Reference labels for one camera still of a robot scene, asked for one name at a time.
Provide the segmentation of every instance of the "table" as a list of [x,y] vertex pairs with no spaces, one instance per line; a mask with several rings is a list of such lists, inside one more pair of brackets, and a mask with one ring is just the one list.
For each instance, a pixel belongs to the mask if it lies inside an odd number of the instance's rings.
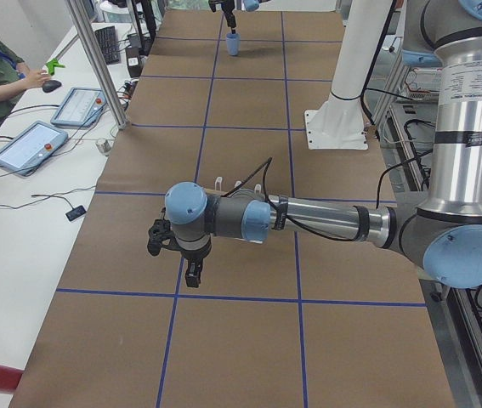
[[[94,24],[102,28],[111,24]],[[125,37],[130,24],[114,24],[118,38]],[[74,27],[52,54],[55,56],[74,36]],[[56,69],[54,79],[63,86],[52,93],[28,90],[15,109],[40,104],[59,104],[72,87],[98,88],[97,77],[78,40],[61,58],[66,65]],[[119,88],[129,79],[125,55],[119,64],[108,65],[112,81]],[[40,108],[14,113],[0,127],[0,135],[15,136],[36,120],[48,122],[53,108]],[[112,139],[114,120],[106,112],[96,127],[70,153],[55,157],[33,175],[22,178],[9,175],[0,178],[0,203],[18,206],[33,201],[31,194],[53,194],[95,185],[106,163],[94,141]],[[83,131],[63,150],[80,140]],[[74,207],[88,205],[94,192],[81,191],[68,195]],[[83,218],[70,223],[65,213],[70,208],[63,200],[50,199],[20,210],[0,208],[0,364],[24,368],[37,338],[55,287],[71,252]],[[0,407],[7,406],[11,396],[0,394]]]
[[233,58],[222,15],[167,11],[11,408],[454,406],[399,254],[286,231],[216,238],[198,289],[177,253],[149,256],[171,185],[228,189],[269,156],[275,194],[374,206],[378,142],[309,150],[303,131],[329,94],[340,16],[236,19]]

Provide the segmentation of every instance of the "small black device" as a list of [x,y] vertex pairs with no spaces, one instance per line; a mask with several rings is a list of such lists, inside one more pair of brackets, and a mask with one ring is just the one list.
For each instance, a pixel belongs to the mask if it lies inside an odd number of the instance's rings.
[[120,49],[118,46],[118,37],[116,35],[116,28],[111,25],[105,28],[99,28],[95,30],[95,37],[101,53],[105,57],[107,65],[120,62]]
[[138,78],[142,73],[143,63],[140,58],[139,47],[125,48],[125,59],[128,63],[129,76],[131,78]]
[[63,85],[61,82],[56,81],[55,79],[50,79],[43,84],[43,91],[44,93],[49,94],[50,92],[53,92],[55,89],[59,88],[61,85]]

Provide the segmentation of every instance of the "sticker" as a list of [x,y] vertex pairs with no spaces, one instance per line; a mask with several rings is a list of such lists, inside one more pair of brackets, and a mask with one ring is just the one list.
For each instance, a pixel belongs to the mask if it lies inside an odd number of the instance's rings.
[[482,61],[443,68],[439,105],[482,101]]

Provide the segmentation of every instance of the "robotic arm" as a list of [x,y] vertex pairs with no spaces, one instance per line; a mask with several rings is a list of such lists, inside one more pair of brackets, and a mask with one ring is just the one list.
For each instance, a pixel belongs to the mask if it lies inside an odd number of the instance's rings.
[[150,254],[180,251],[186,282],[198,287],[211,235],[263,242],[269,230],[304,230],[399,252],[447,286],[481,285],[482,2],[410,0],[405,31],[407,59],[434,52],[444,66],[425,199],[372,210],[180,183],[166,194],[168,219],[163,213],[150,228]]

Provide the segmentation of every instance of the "hand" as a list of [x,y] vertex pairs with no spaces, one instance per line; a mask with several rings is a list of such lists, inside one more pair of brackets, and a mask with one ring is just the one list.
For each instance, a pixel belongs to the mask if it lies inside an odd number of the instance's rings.
[[26,89],[40,88],[46,81],[49,81],[52,77],[45,71],[29,71],[25,78],[21,79],[23,81]]

